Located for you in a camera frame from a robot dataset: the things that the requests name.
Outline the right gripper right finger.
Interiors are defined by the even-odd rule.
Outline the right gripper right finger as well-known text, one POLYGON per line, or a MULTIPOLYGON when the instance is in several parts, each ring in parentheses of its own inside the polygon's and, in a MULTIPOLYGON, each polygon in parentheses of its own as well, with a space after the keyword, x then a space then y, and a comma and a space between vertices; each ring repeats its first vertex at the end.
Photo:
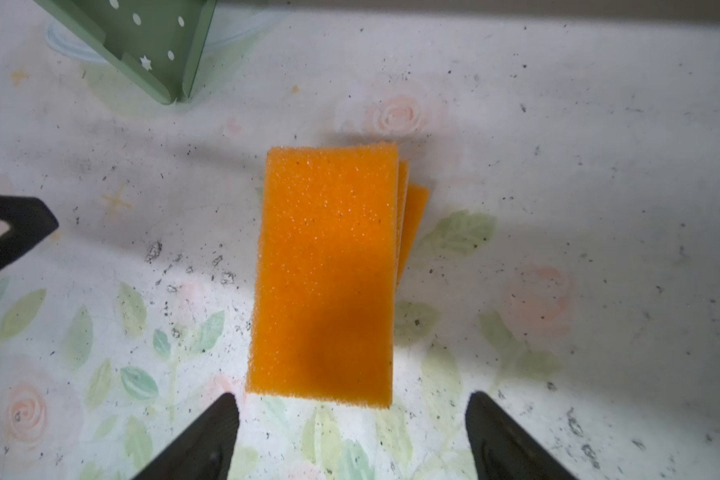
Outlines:
POLYGON ((465 428, 480 480, 575 479, 485 392, 470 395, 465 428))

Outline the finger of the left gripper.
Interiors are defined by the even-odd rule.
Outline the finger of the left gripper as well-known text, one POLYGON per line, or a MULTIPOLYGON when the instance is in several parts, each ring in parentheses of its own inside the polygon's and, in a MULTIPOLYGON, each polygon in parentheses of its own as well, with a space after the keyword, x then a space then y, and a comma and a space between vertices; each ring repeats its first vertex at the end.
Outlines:
POLYGON ((59 222, 39 198, 0 195, 0 222, 8 230, 0 236, 0 271, 40 244, 59 228, 59 222))

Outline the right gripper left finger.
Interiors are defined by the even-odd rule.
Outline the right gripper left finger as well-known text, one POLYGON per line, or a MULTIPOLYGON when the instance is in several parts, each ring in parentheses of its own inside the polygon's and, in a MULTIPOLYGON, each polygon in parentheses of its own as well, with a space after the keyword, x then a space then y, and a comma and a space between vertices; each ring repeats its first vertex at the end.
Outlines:
POLYGON ((225 392, 134 480, 226 479, 239 426, 235 396, 225 392))

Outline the orange scrub sponge top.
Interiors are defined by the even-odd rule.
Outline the orange scrub sponge top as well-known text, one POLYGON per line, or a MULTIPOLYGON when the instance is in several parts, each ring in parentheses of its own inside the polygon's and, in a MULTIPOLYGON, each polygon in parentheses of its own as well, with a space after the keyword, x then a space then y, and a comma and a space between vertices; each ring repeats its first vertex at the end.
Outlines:
POLYGON ((390 406, 398 176, 392 143, 268 152, 248 391, 390 406))

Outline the orange scrub sponge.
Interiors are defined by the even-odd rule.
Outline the orange scrub sponge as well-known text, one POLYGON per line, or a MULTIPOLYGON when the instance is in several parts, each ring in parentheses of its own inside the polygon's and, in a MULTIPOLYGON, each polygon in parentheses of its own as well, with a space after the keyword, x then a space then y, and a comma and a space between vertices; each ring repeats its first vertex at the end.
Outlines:
POLYGON ((413 248, 419 225, 422 221, 430 191, 415 183, 410 183, 407 188, 403 220, 401 224, 400 252, 397 271, 397 283, 400 283, 407 259, 413 248))
POLYGON ((402 233, 405 216, 405 205, 409 182, 409 162, 399 161, 398 184, 397 184, 397 221, 396 221, 396 259, 397 265, 401 263, 402 233))
POLYGON ((390 406, 398 176, 392 143, 268 152, 248 391, 390 406))

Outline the orange scrub sponge bottom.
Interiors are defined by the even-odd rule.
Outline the orange scrub sponge bottom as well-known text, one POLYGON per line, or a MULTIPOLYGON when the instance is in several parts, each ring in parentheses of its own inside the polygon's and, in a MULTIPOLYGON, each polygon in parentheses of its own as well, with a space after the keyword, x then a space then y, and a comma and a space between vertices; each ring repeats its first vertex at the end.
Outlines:
POLYGON ((396 221, 396 259, 397 265, 401 263, 402 233, 405 216, 405 205, 409 182, 409 162, 399 161, 398 184, 397 184, 397 221, 396 221))

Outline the light green wooden shelf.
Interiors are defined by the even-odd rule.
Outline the light green wooden shelf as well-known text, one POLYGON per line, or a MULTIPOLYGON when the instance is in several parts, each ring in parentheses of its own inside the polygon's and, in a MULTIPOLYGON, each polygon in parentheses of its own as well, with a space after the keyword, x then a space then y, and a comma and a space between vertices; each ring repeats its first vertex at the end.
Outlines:
POLYGON ((163 105, 192 91, 213 0, 47 0, 38 3, 163 105))

